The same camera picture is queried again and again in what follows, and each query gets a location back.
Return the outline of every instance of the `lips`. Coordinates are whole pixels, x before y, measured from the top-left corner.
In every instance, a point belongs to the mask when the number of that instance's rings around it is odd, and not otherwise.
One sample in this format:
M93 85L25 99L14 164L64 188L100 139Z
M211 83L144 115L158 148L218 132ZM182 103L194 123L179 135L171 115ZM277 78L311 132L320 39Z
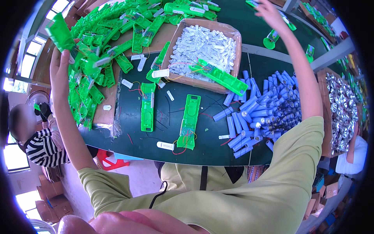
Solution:
M134 212L134 211L121 211L119 212L121 215L123 215L124 217L136 222L136 223L139 223L139 224L143 224L145 226L148 226L156 231L160 231L160 229L156 226L155 223L153 223L152 220L150 220L147 216L143 215L143 214L140 214L138 212Z

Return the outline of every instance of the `person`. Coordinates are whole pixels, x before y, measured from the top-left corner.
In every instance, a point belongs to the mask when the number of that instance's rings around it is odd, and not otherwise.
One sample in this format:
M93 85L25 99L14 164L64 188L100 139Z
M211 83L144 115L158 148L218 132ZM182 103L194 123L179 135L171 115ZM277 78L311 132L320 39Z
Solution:
M41 131L36 131L36 115L43 121ZM9 113L8 126L18 146L33 163L54 167L69 162L56 119L47 103L40 105L40 111L26 104L16 105Z
M360 136L360 129L356 123L348 152L331 158L330 168L338 174L357 174L364 168L367 150L368 144Z
M231 182L224 169L165 163L161 193L132 197L127 175L98 170L84 146L68 103L69 51L55 48L50 79L62 141L85 191L95 219L61 219L60 234L74 233L295 233L311 198L324 137L322 100L305 52L278 10L259 0L257 16L284 41L297 75L302 122L274 144L270 167L254 182Z

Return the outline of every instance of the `red plastic stool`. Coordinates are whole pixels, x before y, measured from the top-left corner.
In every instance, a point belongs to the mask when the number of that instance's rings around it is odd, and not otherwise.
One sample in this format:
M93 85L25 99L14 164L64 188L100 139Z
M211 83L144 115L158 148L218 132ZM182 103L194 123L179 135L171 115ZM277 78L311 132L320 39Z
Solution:
M126 167L130 165L130 162L124 162L122 159L118 159L116 163L112 163L111 161L107 160L107 158L109 157L108 154L112 154L112 152L105 151L102 149L99 149L99 151L96 154L96 156L99 158L100 163L102 164L102 167L105 171L110 171L113 169ZM108 163L110 166L109 167L104 166L103 162Z

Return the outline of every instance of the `person in white shirt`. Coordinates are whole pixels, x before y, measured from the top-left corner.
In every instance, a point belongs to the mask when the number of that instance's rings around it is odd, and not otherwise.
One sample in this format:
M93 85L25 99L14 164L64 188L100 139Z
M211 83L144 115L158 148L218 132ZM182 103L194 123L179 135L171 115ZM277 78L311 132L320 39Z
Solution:
M356 123L355 133L349 142L348 152L330 159L330 167L335 169L336 173L357 174L363 170L368 144L359 136L359 131L358 124Z

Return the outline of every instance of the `person in striped shirt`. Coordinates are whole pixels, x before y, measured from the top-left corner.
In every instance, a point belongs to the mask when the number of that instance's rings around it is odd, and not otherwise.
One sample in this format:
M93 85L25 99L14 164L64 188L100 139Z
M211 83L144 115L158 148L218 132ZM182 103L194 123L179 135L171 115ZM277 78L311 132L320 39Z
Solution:
M36 116L43 120L43 130L36 131ZM26 104L15 106L9 113L9 131L18 146L35 164L54 167L69 162L56 119L47 103L40 105L40 111Z

